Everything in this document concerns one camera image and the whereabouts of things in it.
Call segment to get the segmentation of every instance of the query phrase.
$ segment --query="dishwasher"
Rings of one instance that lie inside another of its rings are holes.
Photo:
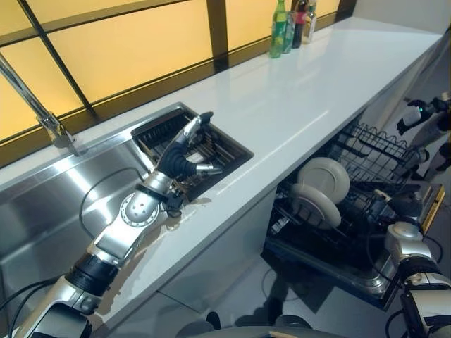
[[[261,256],[313,312],[335,286],[378,308],[389,307],[398,277],[383,243],[396,215],[374,190],[421,198],[418,221],[425,233],[444,196],[439,184],[409,180],[406,164],[415,151],[356,118],[278,185]],[[317,157],[337,161],[350,179],[349,192],[336,203],[341,215],[337,227],[302,204],[294,211],[290,203],[298,172]],[[316,295],[309,297],[309,289]]]

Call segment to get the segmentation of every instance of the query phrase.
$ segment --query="dish drying rack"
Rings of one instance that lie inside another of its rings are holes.
[[[374,227],[372,231],[375,230],[375,236],[378,232],[383,234],[387,222],[395,217],[374,194],[374,189],[380,189],[389,195],[405,191],[409,175],[399,173],[409,173],[407,165],[412,156],[416,155],[415,151],[408,149],[407,143],[398,141],[395,136],[389,136],[365,124],[350,123],[311,157],[332,158],[349,175],[350,190],[344,200],[337,204],[342,218],[340,226],[334,228],[320,224],[325,220],[320,220],[308,208],[301,206],[296,213],[292,210],[289,192],[292,184],[296,183],[298,168],[278,187],[274,203],[278,215],[271,219],[272,226],[268,235],[276,235],[284,224],[291,222],[339,251],[349,251],[355,255],[356,249],[364,250],[362,243],[365,241],[362,239],[369,230]],[[381,245],[375,245],[375,250],[380,253]]]

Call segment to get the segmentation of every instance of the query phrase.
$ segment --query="stacked plates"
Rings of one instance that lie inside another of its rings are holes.
[[[307,162],[291,187],[292,209],[303,219],[309,217],[321,229],[338,227],[341,215],[336,204],[350,190],[350,178],[341,164],[317,157]]]

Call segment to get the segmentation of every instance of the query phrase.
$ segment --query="faucet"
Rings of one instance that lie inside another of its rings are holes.
[[[8,82],[11,83],[11,86],[13,86],[17,93],[27,102],[28,106],[36,113],[36,119],[49,134],[51,143],[56,148],[68,148],[72,154],[79,156],[80,153],[74,147],[75,138],[52,112],[45,109],[1,53],[0,73],[5,76]]]

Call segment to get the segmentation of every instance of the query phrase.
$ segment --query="sink basin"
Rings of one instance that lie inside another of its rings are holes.
[[[88,232],[98,235],[117,216],[121,201],[133,192],[139,180],[137,174],[147,175],[154,167],[154,158],[149,159],[134,136],[150,125],[155,126],[155,121],[164,122],[168,116],[181,113],[191,118],[196,115],[181,103],[173,104],[88,144],[88,152],[83,156],[48,163],[0,186],[0,303],[26,285],[69,270],[91,242],[79,221],[83,197],[89,192],[83,206],[83,223]],[[223,132],[214,126],[210,128],[228,140],[229,152],[247,154],[246,160],[252,157]],[[226,170],[226,175],[246,160],[241,158]],[[197,190],[197,196],[217,181],[217,178],[202,181],[203,190]],[[175,183],[181,186],[184,182]],[[43,293],[27,302],[18,322],[35,307]],[[18,297],[10,303],[9,318],[22,299]],[[0,320],[0,336],[6,331],[5,319]]]

